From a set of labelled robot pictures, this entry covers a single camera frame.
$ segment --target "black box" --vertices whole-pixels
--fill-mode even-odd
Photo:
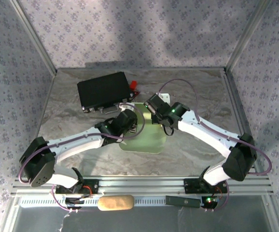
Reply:
[[[81,81],[77,88],[85,113],[132,100],[132,91],[123,72]]]

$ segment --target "table surface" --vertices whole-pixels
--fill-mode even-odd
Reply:
[[[136,97],[137,102],[146,101],[170,79],[189,80],[198,91],[200,116],[219,127],[238,133],[219,70],[59,70],[42,119],[39,136],[46,140],[67,137],[112,117],[111,114],[103,115],[100,112],[83,113],[77,83],[119,71],[125,72],[129,82],[138,82],[140,94]],[[172,82],[163,92],[170,94],[171,102],[181,102],[191,109],[195,105],[195,95],[184,82]],[[208,144],[189,134],[176,131],[174,136],[167,137],[165,149],[160,154],[123,151],[118,144],[112,144],[69,157],[61,161],[60,165],[75,167],[84,176],[200,175],[207,166],[222,159],[222,156]]]

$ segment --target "wall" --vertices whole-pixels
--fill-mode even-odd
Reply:
[[[257,0],[21,0],[56,68],[226,65]]]
[[[0,226],[18,160],[34,136],[50,80],[9,1],[0,0]]]
[[[279,0],[273,1],[233,70],[257,144],[272,159],[279,202]]]

